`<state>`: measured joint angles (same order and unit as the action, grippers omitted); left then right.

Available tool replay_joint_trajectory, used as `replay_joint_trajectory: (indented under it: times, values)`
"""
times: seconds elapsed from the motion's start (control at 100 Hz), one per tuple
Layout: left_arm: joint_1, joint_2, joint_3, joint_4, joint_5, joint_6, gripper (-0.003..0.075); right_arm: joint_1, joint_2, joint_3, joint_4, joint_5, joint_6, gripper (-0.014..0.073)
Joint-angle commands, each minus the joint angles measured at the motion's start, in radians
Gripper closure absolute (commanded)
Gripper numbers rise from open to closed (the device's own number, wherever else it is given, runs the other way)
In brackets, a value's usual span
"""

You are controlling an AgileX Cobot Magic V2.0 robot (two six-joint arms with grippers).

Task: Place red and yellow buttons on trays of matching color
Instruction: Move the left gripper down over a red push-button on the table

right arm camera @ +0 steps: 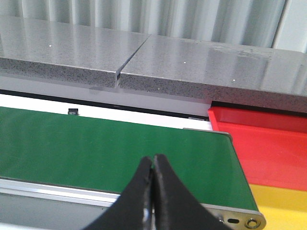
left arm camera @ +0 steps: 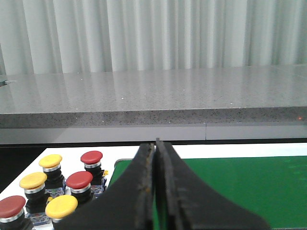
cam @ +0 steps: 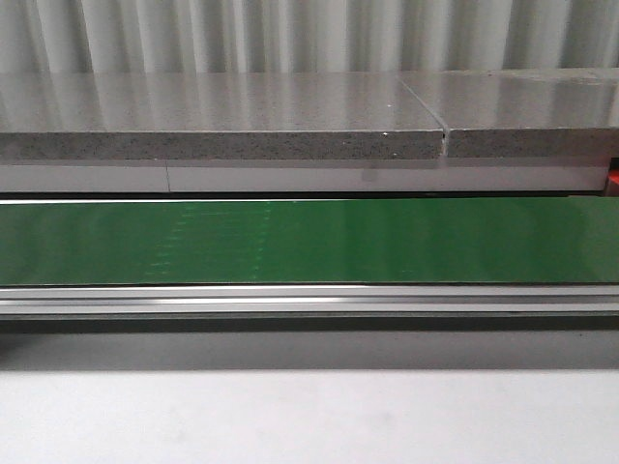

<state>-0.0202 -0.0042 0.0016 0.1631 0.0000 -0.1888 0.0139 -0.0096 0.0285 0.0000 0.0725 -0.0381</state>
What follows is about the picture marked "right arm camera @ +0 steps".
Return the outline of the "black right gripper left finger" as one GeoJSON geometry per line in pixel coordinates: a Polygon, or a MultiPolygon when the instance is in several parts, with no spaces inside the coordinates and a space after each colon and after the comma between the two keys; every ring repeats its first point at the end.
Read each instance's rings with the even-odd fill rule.
{"type": "Polygon", "coordinates": [[[150,230],[152,228],[152,160],[143,157],[118,199],[84,227],[85,230],[150,230]]]}

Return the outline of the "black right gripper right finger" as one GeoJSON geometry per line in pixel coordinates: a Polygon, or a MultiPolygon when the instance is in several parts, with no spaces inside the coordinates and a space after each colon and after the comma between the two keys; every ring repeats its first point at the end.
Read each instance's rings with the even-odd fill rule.
{"type": "Polygon", "coordinates": [[[158,230],[224,230],[180,181],[167,157],[154,157],[154,211],[158,230]]]}

